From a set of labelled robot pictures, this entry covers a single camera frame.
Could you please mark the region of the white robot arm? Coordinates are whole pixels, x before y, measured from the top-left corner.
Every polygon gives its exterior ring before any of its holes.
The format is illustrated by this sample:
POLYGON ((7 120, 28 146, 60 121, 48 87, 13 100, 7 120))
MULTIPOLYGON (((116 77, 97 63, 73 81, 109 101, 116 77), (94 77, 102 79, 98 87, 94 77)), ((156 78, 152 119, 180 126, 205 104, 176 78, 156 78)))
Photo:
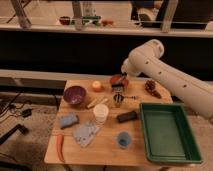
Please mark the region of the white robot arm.
POLYGON ((213 118, 213 85, 190 76, 162 62, 161 41, 151 39, 134 48, 124 60, 121 71, 137 77, 141 73, 151 77, 205 119, 213 118))

